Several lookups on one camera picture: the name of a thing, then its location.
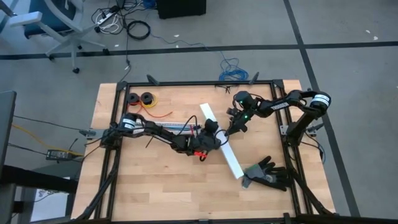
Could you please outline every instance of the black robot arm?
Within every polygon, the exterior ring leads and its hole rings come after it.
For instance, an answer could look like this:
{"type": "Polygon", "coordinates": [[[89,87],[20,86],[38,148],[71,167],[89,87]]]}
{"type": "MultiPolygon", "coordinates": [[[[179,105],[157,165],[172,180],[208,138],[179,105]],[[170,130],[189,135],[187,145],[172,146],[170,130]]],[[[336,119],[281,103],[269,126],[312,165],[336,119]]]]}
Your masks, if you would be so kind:
{"type": "Polygon", "coordinates": [[[266,118],[274,111],[281,110],[288,106],[296,106],[304,112],[297,122],[289,125],[285,140],[292,146],[298,146],[307,126],[314,120],[323,116],[330,106],[331,98],[328,94],[321,91],[300,91],[293,90],[287,96],[276,100],[265,100],[259,95],[254,95],[246,91],[240,91],[234,95],[233,108],[228,108],[227,113],[231,115],[231,125],[226,134],[234,134],[239,131],[246,132],[246,123],[254,116],[266,118]],[[307,106],[305,98],[312,98],[307,106]]]}
{"type": "Polygon", "coordinates": [[[122,116],[119,124],[112,125],[112,128],[104,132],[101,146],[112,147],[122,136],[128,138],[152,136],[169,144],[177,153],[200,156],[200,160],[204,161],[210,151],[221,146],[221,141],[215,137],[217,129],[217,122],[207,119],[205,127],[199,132],[197,131],[197,135],[181,134],[181,132],[174,134],[153,121],[147,121],[140,114],[126,113],[122,116]]]}

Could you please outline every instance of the white bar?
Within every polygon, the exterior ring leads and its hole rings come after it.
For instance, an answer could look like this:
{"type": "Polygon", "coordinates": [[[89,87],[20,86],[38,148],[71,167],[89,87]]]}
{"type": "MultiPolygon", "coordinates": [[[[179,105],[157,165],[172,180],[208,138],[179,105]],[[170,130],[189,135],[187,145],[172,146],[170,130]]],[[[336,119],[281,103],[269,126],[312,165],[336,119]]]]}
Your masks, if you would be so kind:
{"type": "MultiPolygon", "coordinates": [[[[200,108],[205,115],[206,119],[211,119],[212,121],[217,121],[216,117],[214,117],[214,114],[210,108],[210,105],[208,103],[204,103],[200,105],[200,108]]],[[[223,132],[219,132],[216,136],[221,142],[226,141],[226,137],[224,136],[223,132]]],[[[236,159],[234,152],[231,149],[231,146],[229,145],[229,142],[227,142],[225,145],[221,146],[221,151],[223,151],[224,157],[226,159],[226,162],[229,165],[229,168],[231,169],[232,173],[234,174],[235,178],[238,179],[243,176],[243,171],[241,166],[239,165],[238,160],[236,159]]]]}

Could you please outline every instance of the black tape roll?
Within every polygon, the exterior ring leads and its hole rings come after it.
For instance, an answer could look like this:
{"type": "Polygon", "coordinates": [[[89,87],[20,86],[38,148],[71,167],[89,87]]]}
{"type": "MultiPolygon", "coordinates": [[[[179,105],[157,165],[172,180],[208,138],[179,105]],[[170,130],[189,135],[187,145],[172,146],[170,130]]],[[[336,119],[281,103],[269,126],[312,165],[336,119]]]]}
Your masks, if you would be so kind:
{"type": "Polygon", "coordinates": [[[130,94],[127,96],[127,102],[128,102],[130,105],[138,104],[138,103],[139,103],[139,96],[137,95],[137,93],[130,93],[130,94]]]}
{"type": "Polygon", "coordinates": [[[153,100],[154,96],[151,93],[146,92],[141,95],[141,102],[145,105],[150,105],[153,100]]]}

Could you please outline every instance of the wooden table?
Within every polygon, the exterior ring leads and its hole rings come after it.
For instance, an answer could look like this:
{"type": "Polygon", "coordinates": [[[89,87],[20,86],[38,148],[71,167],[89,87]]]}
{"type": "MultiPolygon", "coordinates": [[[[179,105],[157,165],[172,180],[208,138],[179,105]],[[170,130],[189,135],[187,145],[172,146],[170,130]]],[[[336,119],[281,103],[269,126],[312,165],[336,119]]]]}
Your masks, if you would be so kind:
{"type": "MultiPolygon", "coordinates": [[[[298,80],[284,80],[284,85],[287,93],[301,90],[298,80]]],[[[109,127],[115,87],[114,83],[100,86],[92,128],[109,127]]],[[[158,97],[158,104],[150,109],[152,114],[173,111],[165,118],[151,118],[141,111],[147,120],[184,123],[195,114],[198,122],[203,124],[205,118],[199,105],[209,103],[220,126],[227,128],[229,120],[226,110],[231,107],[233,95],[241,90],[271,99],[269,85],[241,85],[231,88],[231,94],[214,86],[147,86],[134,87],[131,92],[140,95],[149,91],[158,97]]],[[[128,110],[134,113],[138,106],[130,106],[128,110]]],[[[290,108],[290,111],[294,121],[302,114],[298,108],[290,108]]],[[[266,156],[272,156],[277,166],[284,166],[275,113],[266,119],[254,116],[247,126],[246,133],[236,133],[229,139],[241,167],[244,169],[256,164],[266,156]]],[[[113,221],[275,218],[282,217],[285,212],[294,216],[289,190],[283,192],[257,183],[243,189],[241,179],[233,177],[221,151],[211,151],[207,160],[200,162],[198,157],[177,154],[155,139],[145,148],[148,140],[147,136],[123,139],[113,221]]],[[[315,144],[306,137],[303,141],[315,144]]],[[[86,154],[96,146],[92,144],[87,147],[86,154]]],[[[334,211],[318,149],[301,144],[300,154],[308,186],[327,209],[334,211]]],[[[82,213],[98,190],[103,157],[104,150],[98,149],[85,159],[72,217],[82,213]]],[[[305,212],[301,190],[298,194],[305,212]]],[[[103,200],[103,216],[107,201],[108,194],[103,200]]]]}

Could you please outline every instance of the power strip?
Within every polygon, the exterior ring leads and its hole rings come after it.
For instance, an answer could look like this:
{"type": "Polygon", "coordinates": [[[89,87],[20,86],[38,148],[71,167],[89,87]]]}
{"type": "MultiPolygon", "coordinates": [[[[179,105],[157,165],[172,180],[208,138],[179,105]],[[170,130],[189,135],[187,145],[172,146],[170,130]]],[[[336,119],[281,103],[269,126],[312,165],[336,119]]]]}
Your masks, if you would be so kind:
{"type": "Polygon", "coordinates": [[[116,12],[109,12],[109,13],[107,13],[107,15],[106,15],[106,17],[105,18],[102,18],[102,19],[100,19],[98,22],[97,22],[97,25],[101,25],[101,24],[103,24],[104,22],[106,22],[110,17],[112,17],[112,16],[114,16],[116,14],[116,12]]]}

